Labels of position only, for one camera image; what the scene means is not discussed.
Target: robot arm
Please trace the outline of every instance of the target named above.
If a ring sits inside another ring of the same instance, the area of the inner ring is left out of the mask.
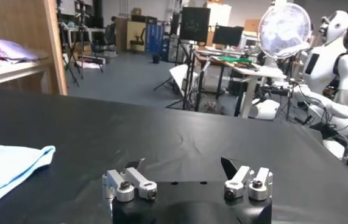
[[[336,103],[323,95],[312,92],[307,85],[299,85],[293,89],[295,97],[299,101],[307,101],[325,108],[330,114],[339,118],[348,118],[348,106]]]
[[[340,56],[335,64],[334,73],[339,75],[339,93],[335,100],[348,105],[348,54]]]

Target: folded clothes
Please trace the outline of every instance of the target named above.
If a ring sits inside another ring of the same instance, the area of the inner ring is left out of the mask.
[[[37,60],[38,57],[30,50],[12,41],[0,40],[0,58],[10,60]]]
[[[34,170],[49,165],[54,146],[42,150],[0,145],[0,198],[26,180]]]

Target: floor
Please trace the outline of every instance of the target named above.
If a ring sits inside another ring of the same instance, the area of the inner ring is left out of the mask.
[[[84,69],[84,78],[80,79],[80,74],[73,69],[80,87],[71,81],[70,73],[67,74],[68,92],[70,96],[100,99],[113,102],[131,103],[147,107],[164,108],[165,106],[181,99],[171,88],[161,87],[153,91],[154,87],[170,78],[169,69],[174,67],[174,63],[161,61],[159,64],[152,63],[152,56],[145,54],[121,53],[113,58],[110,64],[105,65],[104,72],[99,69]],[[227,88],[229,83],[230,71],[225,69],[222,88]],[[219,77],[219,68],[211,67],[205,75],[205,83],[208,89],[216,89]],[[286,105],[286,99],[281,100],[281,109]],[[207,105],[217,105],[217,111],[212,113],[233,116],[235,110],[236,97],[225,93],[215,100],[214,96],[203,95],[200,111],[209,112]],[[292,108],[289,114],[289,122],[295,123],[294,117],[305,119],[305,113],[297,108]],[[273,122],[286,121],[286,107],[280,110]]]

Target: chair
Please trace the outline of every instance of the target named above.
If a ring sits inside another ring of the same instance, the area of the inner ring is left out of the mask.
[[[136,40],[130,40],[129,41],[131,49],[134,49],[134,47],[137,46],[137,45],[144,46],[144,44],[145,44],[144,43],[144,39],[143,39],[144,33],[145,33],[145,28],[141,32],[140,36],[135,36]]]

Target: bolt head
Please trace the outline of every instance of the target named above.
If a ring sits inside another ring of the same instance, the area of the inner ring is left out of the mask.
[[[224,193],[224,197],[226,200],[233,201],[234,199],[236,199],[236,194],[233,190],[226,189]]]
[[[155,200],[156,195],[157,195],[156,190],[149,190],[147,193],[148,198],[151,200]]]
[[[130,187],[130,183],[128,181],[124,181],[121,183],[121,185],[119,185],[119,189],[120,190],[126,190]]]
[[[259,189],[263,186],[263,183],[260,180],[254,180],[252,182],[252,186],[256,189]]]

